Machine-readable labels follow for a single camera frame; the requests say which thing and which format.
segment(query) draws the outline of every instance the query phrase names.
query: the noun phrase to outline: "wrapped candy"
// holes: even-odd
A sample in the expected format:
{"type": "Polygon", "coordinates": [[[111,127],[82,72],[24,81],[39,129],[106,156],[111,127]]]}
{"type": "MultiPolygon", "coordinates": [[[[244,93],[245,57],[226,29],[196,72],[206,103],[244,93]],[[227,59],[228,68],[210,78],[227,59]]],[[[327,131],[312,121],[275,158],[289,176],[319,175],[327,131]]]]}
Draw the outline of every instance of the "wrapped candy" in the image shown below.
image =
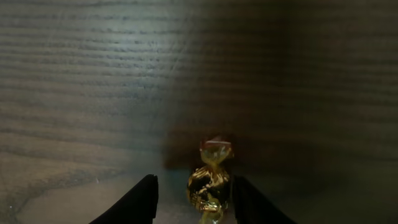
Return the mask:
{"type": "Polygon", "coordinates": [[[206,164],[195,169],[188,180],[190,203],[203,213],[201,224],[219,224],[228,207],[231,179],[220,164],[233,157],[231,142],[222,135],[202,140],[200,155],[206,164]]]}

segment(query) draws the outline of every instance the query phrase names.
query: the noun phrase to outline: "gold candy wrapper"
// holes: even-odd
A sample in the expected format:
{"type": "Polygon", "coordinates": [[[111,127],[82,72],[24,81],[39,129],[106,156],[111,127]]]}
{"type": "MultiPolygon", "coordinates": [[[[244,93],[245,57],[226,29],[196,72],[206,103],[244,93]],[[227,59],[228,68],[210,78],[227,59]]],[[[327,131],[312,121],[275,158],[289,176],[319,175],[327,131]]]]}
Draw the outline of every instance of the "gold candy wrapper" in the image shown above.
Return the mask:
{"type": "Polygon", "coordinates": [[[195,169],[188,180],[191,204],[203,213],[201,224],[219,224],[228,207],[231,179],[220,164],[233,157],[231,142],[221,135],[202,140],[200,155],[206,166],[195,169]]]}

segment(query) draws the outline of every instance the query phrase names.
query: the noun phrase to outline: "wooden surface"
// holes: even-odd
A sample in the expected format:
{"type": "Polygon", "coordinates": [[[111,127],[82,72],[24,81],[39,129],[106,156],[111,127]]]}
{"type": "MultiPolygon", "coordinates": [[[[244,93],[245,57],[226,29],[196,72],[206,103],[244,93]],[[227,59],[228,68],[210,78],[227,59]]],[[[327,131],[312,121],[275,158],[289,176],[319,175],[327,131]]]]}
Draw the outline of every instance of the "wooden surface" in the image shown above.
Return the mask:
{"type": "Polygon", "coordinates": [[[88,223],[199,139],[298,223],[398,222],[395,0],[1,0],[0,223],[88,223]]]}

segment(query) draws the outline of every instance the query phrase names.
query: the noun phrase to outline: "wooden table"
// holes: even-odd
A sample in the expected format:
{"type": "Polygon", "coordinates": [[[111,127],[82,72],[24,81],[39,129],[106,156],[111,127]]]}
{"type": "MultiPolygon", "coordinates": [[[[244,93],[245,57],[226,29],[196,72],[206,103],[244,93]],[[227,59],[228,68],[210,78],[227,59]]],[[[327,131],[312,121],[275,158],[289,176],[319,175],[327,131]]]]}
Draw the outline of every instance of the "wooden table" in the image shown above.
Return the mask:
{"type": "Polygon", "coordinates": [[[298,223],[397,223],[397,24],[393,0],[0,1],[0,223],[88,223],[146,174],[155,223],[196,223],[217,131],[298,223]]]}

